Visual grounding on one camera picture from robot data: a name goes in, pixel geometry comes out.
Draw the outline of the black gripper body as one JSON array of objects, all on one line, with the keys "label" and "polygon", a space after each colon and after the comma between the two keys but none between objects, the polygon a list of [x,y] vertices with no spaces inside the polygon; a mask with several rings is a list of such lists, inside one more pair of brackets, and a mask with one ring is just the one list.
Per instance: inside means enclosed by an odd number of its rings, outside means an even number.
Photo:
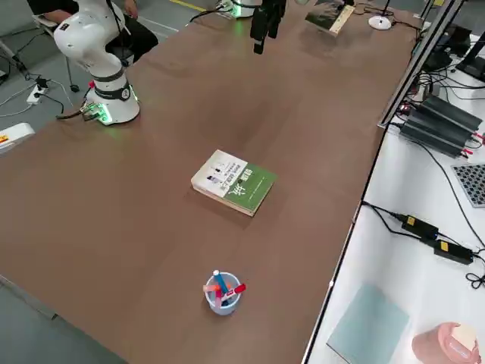
[{"label": "black gripper body", "polygon": [[268,17],[283,17],[286,11],[286,0],[262,0],[258,9]]}]

